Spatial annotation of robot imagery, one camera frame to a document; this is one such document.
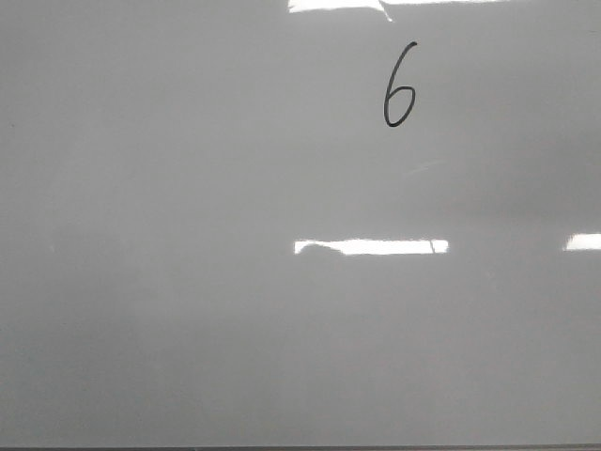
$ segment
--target glossy white surface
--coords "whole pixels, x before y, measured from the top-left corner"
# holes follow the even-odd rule
[[[601,442],[601,2],[392,3],[0,3],[0,445]]]

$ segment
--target whiteboard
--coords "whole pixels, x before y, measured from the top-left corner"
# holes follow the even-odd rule
[[[0,445],[600,443],[600,19],[0,2]]]

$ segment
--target handwritten number 6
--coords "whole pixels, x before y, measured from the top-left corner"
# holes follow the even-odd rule
[[[386,123],[388,124],[389,127],[398,127],[399,125],[401,125],[403,123],[403,121],[405,119],[407,119],[407,117],[409,116],[409,113],[411,113],[411,110],[413,109],[413,103],[415,103],[415,89],[413,87],[400,86],[392,92],[391,92],[391,89],[393,89],[394,77],[396,76],[396,72],[398,71],[398,68],[401,66],[401,63],[403,62],[403,58],[405,57],[407,52],[411,49],[411,47],[415,47],[416,45],[417,45],[417,42],[414,41],[411,44],[409,44],[407,47],[405,47],[405,50],[403,51],[403,53],[399,56],[398,60],[396,61],[396,64],[394,65],[393,73],[391,74],[391,79],[388,81],[388,87],[386,88],[386,97],[384,98],[384,119],[386,120]],[[396,122],[391,122],[391,119],[388,114],[388,102],[394,96],[394,94],[396,94],[399,91],[406,91],[406,90],[411,91],[411,103],[409,104],[409,108],[407,109],[405,114],[400,119],[398,119]]]

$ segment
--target gray surface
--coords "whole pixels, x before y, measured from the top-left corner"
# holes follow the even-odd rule
[[[387,10],[0,2],[0,445],[601,442],[601,2]]]

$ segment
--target black marker writing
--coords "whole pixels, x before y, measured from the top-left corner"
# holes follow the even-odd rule
[[[386,123],[388,124],[389,127],[398,127],[399,125],[401,125],[403,123],[403,121],[405,119],[407,119],[407,117],[409,116],[409,113],[411,113],[411,110],[413,109],[413,103],[415,103],[415,89],[413,87],[400,86],[392,92],[391,92],[391,89],[393,89],[394,77],[396,76],[396,72],[398,71],[398,68],[401,66],[401,63],[403,62],[403,58],[405,57],[407,52],[411,49],[411,47],[414,47],[416,45],[417,45],[417,42],[413,41],[411,44],[409,44],[407,47],[405,47],[405,50],[403,51],[403,53],[399,56],[398,60],[396,61],[396,64],[394,65],[393,73],[391,73],[391,79],[388,81],[388,87],[386,88],[386,97],[384,97],[384,119],[386,120]],[[391,122],[391,119],[388,114],[388,102],[390,101],[390,99],[393,97],[394,94],[396,94],[399,91],[405,91],[405,90],[411,91],[411,103],[409,104],[409,107],[408,107],[407,111],[405,112],[405,114],[400,119],[398,119],[396,122]]]

